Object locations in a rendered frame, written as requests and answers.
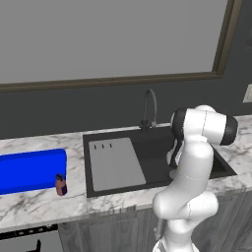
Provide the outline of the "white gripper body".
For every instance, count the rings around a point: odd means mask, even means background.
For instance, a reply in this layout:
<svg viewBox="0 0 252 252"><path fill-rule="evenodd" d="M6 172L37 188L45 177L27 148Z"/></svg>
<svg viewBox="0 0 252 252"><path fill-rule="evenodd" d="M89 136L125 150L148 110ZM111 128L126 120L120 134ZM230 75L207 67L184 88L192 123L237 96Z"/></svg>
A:
<svg viewBox="0 0 252 252"><path fill-rule="evenodd" d="M169 166L168 175L171 179L174 179L177 172L177 166L178 166L177 150L170 150L166 154L166 162Z"/></svg>

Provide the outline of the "black sink basin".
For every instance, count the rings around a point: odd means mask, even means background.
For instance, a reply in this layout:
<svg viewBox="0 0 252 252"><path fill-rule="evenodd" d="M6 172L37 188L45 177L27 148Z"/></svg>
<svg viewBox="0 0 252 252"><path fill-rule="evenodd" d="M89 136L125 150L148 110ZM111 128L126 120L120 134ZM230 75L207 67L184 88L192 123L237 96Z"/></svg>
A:
<svg viewBox="0 0 252 252"><path fill-rule="evenodd" d="M96 191L93 183L89 143L118 138L129 138L131 140L147 183L128 187L120 185L118 189ZM168 174L171 167L166 161L166 154L171 150L174 143L174 137L169 126L151 128L146 133L142 133L139 128L109 133L92 133L83 136L83 143L88 198L158 188L167 186L172 181Z"/></svg>

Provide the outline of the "dark curved sink faucet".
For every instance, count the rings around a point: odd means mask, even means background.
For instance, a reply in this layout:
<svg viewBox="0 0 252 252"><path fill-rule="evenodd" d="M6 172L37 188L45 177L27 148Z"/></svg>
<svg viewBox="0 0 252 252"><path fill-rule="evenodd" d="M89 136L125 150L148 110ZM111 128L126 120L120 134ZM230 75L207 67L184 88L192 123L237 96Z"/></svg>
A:
<svg viewBox="0 0 252 252"><path fill-rule="evenodd" d="M154 119L152 121L148 120L147 116L147 108L148 108L148 98L149 96L152 97L153 105L154 105ZM150 128L157 127L157 115L158 115L158 101L155 92L152 89L148 89L145 92L145 99L144 99L144 110L143 110L143 118L139 124L140 130L143 133L146 133Z"/></svg>

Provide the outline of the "blue tray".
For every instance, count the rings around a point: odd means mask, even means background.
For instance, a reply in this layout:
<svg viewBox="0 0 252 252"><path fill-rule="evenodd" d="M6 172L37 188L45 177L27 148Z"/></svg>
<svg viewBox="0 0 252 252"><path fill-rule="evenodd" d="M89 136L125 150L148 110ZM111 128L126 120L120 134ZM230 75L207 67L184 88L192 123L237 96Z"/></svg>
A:
<svg viewBox="0 0 252 252"><path fill-rule="evenodd" d="M55 186L57 174L66 177L63 149L0 156L0 195L42 190Z"/></svg>

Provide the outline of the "grey drain board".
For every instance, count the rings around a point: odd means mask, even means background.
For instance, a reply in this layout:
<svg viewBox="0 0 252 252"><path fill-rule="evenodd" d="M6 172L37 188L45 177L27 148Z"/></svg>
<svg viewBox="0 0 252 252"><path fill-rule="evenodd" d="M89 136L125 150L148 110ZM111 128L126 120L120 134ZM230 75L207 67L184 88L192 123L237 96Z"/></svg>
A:
<svg viewBox="0 0 252 252"><path fill-rule="evenodd" d="M146 178L129 138L89 142L95 192L144 185Z"/></svg>

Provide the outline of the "grey wooden cupboard run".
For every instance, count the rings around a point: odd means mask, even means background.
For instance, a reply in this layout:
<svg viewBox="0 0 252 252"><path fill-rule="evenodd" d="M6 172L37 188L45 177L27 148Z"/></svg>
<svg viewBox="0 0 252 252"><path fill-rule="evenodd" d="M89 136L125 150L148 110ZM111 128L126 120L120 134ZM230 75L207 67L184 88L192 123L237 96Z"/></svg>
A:
<svg viewBox="0 0 252 252"><path fill-rule="evenodd" d="M63 252L152 252L158 218L151 209L58 225ZM217 214L192 235L200 252L252 252L252 191L219 197Z"/></svg>

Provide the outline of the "small brown bottle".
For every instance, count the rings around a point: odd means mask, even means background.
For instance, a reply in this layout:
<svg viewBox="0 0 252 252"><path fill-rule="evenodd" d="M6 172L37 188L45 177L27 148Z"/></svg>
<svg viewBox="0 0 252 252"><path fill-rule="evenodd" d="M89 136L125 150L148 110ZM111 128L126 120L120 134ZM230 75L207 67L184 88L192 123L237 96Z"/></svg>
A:
<svg viewBox="0 0 252 252"><path fill-rule="evenodd" d="M67 184L64 176L61 173L55 175L55 188L59 196L67 194Z"/></svg>

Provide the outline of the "pale wall socket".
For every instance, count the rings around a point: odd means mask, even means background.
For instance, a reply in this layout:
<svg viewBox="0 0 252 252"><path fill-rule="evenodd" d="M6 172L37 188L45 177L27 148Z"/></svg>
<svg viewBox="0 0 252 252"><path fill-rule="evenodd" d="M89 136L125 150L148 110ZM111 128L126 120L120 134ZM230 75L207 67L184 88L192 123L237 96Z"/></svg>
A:
<svg viewBox="0 0 252 252"><path fill-rule="evenodd" d="M244 103L252 102L252 84L249 84L247 86L247 90L246 90L246 93L242 102Z"/></svg>

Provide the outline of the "window with brown frame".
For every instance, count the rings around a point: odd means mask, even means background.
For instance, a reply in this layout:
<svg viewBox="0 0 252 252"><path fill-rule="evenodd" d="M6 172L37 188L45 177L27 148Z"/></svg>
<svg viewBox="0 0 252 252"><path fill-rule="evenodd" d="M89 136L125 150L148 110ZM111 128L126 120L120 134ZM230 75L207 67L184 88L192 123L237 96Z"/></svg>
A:
<svg viewBox="0 0 252 252"><path fill-rule="evenodd" d="M223 76L243 0L0 0L0 93Z"/></svg>

